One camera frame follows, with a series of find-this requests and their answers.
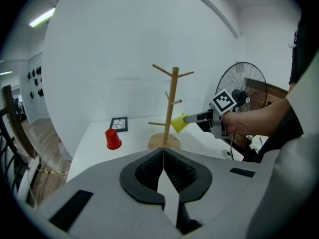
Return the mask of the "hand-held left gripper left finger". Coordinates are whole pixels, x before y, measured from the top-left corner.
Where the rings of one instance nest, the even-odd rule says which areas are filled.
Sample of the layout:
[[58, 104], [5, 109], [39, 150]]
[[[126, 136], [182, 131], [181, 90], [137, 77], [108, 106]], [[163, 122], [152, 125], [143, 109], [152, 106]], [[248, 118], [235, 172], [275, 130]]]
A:
[[67, 235], [78, 239], [178, 239], [181, 232], [170, 222], [160, 205], [139, 203], [120, 184], [120, 173], [129, 163], [151, 150], [98, 163], [84, 170], [55, 191], [38, 208], [46, 220], [60, 226], [56, 215], [70, 209], [65, 204], [78, 192], [92, 195], [68, 228]]

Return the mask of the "person's right hand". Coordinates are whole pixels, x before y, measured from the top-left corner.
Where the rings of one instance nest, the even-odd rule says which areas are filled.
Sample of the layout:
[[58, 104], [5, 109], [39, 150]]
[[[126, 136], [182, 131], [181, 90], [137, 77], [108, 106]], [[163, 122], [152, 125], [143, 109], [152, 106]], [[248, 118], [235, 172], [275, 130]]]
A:
[[242, 115], [235, 112], [226, 112], [222, 118], [222, 124], [226, 127], [228, 135], [233, 133], [242, 133], [245, 129], [245, 123], [242, 121]]

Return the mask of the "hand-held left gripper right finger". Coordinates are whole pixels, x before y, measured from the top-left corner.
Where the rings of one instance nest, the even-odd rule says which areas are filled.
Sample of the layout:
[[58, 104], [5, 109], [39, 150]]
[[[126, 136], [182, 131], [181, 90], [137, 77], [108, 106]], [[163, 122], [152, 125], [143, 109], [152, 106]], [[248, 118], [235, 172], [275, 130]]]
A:
[[255, 201], [243, 198], [258, 163], [220, 159], [165, 148], [163, 167], [178, 192], [175, 226], [165, 239], [245, 239]]

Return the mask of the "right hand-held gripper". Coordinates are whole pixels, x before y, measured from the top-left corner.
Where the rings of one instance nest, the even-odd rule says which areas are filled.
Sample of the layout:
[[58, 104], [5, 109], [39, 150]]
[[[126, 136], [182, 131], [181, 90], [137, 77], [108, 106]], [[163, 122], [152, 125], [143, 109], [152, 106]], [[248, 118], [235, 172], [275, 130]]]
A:
[[211, 100], [206, 111], [184, 117], [185, 123], [195, 123], [203, 132], [209, 132], [215, 138], [230, 138], [226, 126], [222, 123], [223, 115], [237, 105], [231, 94], [225, 89], [218, 92]]

